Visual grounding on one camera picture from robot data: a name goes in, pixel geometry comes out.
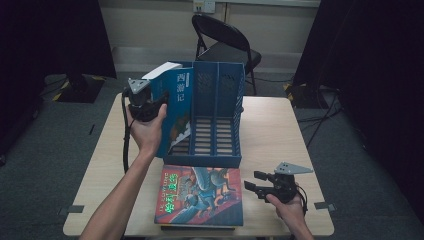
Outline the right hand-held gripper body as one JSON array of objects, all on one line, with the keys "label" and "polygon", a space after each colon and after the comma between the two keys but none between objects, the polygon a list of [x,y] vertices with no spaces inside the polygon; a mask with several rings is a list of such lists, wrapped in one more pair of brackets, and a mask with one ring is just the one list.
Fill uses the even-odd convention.
[{"label": "right hand-held gripper body", "polygon": [[273,174],[267,174],[267,179],[274,186],[273,195],[276,196],[282,203],[288,203],[298,193],[298,188],[295,182],[295,175],[312,172],[312,168],[307,168],[287,162],[281,162],[274,169]]}]

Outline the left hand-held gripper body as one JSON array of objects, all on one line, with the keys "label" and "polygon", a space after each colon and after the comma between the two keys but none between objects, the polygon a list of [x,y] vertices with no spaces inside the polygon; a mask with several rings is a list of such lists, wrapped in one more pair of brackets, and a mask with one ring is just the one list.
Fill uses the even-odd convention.
[{"label": "left hand-held gripper body", "polygon": [[149,80],[129,79],[128,98],[131,116],[141,122],[149,122],[158,116],[161,106],[153,104],[153,95]]}]

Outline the blue book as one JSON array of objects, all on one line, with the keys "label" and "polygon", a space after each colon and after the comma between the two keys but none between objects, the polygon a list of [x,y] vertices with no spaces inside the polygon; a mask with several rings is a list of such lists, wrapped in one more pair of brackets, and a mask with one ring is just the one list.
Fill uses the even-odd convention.
[{"label": "blue book", "polygon": [[163,158],[191,133],[190,114],[194,69],[181,63],[165,62],[142,77],[150,82],[152,99],[168,94],[166,118],[162,123],[162,138],[156,156]]}]

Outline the red book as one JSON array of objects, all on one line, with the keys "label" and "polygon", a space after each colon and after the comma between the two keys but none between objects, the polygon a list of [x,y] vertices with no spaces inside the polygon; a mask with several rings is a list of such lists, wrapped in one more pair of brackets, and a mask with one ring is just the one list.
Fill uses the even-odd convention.
[{"label": "red book", "polygon": [[154,222],[168,227],[243,226],[240,170],[164,165]]}]

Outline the blue plastic file rack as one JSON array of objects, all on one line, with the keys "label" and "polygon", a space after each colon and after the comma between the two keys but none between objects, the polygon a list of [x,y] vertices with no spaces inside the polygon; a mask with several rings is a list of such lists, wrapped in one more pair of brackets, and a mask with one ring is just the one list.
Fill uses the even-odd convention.
[{"label": "blue plastic file rack", "polygon": [[191,134],[171,148],[166,164],[237,168],[245,70],[241,63],[185,62],[194,70]]}]

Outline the person's right hand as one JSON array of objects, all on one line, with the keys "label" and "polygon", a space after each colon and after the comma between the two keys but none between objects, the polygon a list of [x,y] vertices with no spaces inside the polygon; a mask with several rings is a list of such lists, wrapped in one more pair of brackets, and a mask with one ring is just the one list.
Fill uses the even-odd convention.
[{"label": "person's right hand", "polygon": [[276,196],[268,194],[266,199],[276,208],[277,215],[294,233],[306,226],[301,198],[296,195],[288,203],[282,203]]}]

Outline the person's left hand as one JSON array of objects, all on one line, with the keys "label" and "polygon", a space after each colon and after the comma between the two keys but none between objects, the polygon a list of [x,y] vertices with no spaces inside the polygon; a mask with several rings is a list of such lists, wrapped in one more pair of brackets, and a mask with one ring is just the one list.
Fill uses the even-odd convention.
[{"label": "person's left hand", "polygon": [[149,122],[134,120],[130,113],[127,114],[127,122],[131,127],[131,135],[142,156],[156,156],[161,143],[162,123],[166,118],[166,112],[167,105],[162,104],[157,117]]}]

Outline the grey tape piece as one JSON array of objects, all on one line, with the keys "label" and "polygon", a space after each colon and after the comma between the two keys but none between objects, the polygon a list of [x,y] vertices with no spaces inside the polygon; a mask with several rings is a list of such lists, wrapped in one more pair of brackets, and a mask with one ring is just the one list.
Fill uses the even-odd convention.
[{"label": "grey tape piece", "polygon": [[66,216],[69,213],[82,213],[83,209],[84,209],[83,205],[71,205],[68,207],[61,208],[58,214],[62,216]]},{"label": "grey tape piece", "polygon": [[333,203],[327,203],[327,202],[315,202],[314,203],[315,209],[327,209],[329,212],[335,211],[336,206]]}]

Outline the black stand base yellow tape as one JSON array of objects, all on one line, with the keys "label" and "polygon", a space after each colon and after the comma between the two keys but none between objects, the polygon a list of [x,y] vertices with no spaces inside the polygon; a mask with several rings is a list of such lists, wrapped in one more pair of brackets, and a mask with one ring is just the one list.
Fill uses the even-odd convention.
[{"label": "black stand base yellow tape", "polygon": [[106,79],[101,76],[82,75],[65,78],[53,101],[69,103],[94,103]]},{"label": "black stand base yellow tape", "polygon": [[328,109],[329,105],[319,90],[313,90],[307,85],[294,86],[285,84],[283,86],[287,99],[296,109]]}]

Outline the black folding chair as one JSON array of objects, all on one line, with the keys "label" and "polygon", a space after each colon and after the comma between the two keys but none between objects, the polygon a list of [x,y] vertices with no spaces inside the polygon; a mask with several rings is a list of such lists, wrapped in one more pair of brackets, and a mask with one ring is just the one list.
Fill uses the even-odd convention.
[{"label": "black folding chair", "polygon": [[250,47],[245,35],[236,27],[204,14],[193,15],[192,25],[198,37],[195,59],[243,63],[256,95],[254,68],[261,62],[262,55]]}]

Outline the black curtain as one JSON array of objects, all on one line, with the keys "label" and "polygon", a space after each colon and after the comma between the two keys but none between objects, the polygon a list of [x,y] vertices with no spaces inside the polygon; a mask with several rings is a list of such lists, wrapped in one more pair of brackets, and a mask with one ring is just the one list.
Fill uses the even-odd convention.
[{"label": "black curtain", "polygon": [[339,90],[424,224],[424,0],[320,0],[294,82]]},{"label": "black curtain", "polygon": [[0,155],[53,74],[116,76],[99,0],[0,0]]}]

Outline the white wall socket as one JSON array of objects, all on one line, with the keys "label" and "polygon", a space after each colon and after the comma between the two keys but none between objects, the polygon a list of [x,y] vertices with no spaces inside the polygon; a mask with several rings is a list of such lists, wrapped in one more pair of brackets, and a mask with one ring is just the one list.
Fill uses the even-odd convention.
[{"label": "white wall socket", "polygon": [[216,3],[213,0],[193,0],[193,11],[195,13],[214,14]]}]

